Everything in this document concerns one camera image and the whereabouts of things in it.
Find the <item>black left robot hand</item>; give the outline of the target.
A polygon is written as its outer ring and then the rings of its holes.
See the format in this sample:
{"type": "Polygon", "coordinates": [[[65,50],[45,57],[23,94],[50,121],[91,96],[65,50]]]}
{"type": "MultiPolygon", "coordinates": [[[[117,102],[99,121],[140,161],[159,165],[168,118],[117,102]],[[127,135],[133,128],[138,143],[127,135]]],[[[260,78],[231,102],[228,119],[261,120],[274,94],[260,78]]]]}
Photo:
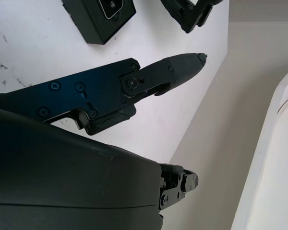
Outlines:
{"type": "Polygon", "coordinates": [[[189,34],[195,26],[202,27],[215,5],[222,0],[198,0],[196,4],[190,0],[162,0],[170,16],[189,34]]]}

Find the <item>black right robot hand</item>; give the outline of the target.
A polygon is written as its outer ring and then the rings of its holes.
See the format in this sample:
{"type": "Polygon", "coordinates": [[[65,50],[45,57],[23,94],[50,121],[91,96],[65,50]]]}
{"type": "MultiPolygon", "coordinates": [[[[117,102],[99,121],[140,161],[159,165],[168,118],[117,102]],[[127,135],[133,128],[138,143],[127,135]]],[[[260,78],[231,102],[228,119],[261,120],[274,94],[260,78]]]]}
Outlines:
{"type": "Polygon", "coordinates": [[[194,190],[197,174],[89,136],[136,114],[135,104],[197,75],[206,54],[145,68],[129,58],[0,93],[0,230],[159,230],[160,211],[194,190]]]}

